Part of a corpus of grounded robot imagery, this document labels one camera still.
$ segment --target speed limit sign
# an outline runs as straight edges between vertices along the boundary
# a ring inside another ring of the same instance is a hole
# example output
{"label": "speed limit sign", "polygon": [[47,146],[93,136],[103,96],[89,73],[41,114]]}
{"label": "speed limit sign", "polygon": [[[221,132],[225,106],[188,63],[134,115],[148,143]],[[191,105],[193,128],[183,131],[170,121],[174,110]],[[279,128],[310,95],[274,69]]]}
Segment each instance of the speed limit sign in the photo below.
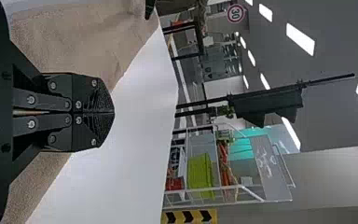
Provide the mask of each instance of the speed limit sign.
{"label": "speed limit sign", "polygon": [[232,23],[238,23],[245,17],[245,9],[240,4],[234,4],[229,7],[227,18]]}

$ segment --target white wall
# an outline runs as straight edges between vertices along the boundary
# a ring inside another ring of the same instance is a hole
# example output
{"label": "white wall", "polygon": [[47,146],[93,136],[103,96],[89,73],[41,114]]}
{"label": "white wall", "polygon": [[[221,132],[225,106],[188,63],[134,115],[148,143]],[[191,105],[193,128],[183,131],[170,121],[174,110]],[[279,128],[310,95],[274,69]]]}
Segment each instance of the white wall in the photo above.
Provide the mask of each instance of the white wall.
{"label": "white wall", "polygon": [[28,223],[159,223],[177,92],[157,29],[112,93],[104,145],[71,157]]}

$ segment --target yellow and black warning stripe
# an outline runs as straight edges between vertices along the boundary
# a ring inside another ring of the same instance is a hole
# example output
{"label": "yellow and black warning stripe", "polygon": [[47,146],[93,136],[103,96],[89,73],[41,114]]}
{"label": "yellow and black warning stripe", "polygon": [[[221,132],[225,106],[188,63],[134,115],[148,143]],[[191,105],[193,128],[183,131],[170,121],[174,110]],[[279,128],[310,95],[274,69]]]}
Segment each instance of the yellow and black warning stripe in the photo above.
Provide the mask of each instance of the yellow and black warning stripe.
{"label": "yellow and black warning stripe", "polygon": [[163,212],[161,224],[217,224],[216,209]]}

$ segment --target gray wall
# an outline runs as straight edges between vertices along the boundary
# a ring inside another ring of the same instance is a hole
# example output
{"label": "gray wall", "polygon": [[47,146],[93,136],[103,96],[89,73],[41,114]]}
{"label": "gray wall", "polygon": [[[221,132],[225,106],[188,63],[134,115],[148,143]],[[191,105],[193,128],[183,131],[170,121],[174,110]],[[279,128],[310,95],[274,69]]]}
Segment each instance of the gray wall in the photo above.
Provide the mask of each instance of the gray wall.
{"label": "gray wall", "polygon": [[[273,11],[273,22],[259,14],[259,3]],[[254,0],[248,9],[250,31],[243,35],[256,68],[244,57],[244,71],[251,91],[264,89],[260,72],[271,87],[358,73],[358,0]],[[287,22],[316,41],[313,57],[286,36]],[[294,125],[302,151],[358,146],[356,85],[351,80],[305,91]]]}
{"label": "gray wall", "polygon": [[218,212],[220,224],[353,224],[358,223],[358,207],[324,208],[291,212],[271,212],[242,216],[239,210]]}
{"label": "gray wall", "polygon": [[291,203],[232,205],[220,213],[239,216],[304,209],[358,206],[358,147],[285,155],[296,183]]}

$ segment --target industrial machine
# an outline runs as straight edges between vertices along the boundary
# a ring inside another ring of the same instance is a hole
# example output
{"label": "industrial machine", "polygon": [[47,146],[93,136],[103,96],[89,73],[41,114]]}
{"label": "industrial machine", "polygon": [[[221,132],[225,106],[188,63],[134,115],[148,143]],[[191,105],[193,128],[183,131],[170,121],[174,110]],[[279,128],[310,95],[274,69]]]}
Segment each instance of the industrial machine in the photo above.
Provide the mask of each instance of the industrial machine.
{"label": "industrial machine", "polygon": [[97,77],[40,73],[10,41],[0,2],[0,220],[10,183],[42,151],[100,147],[115,118]]}

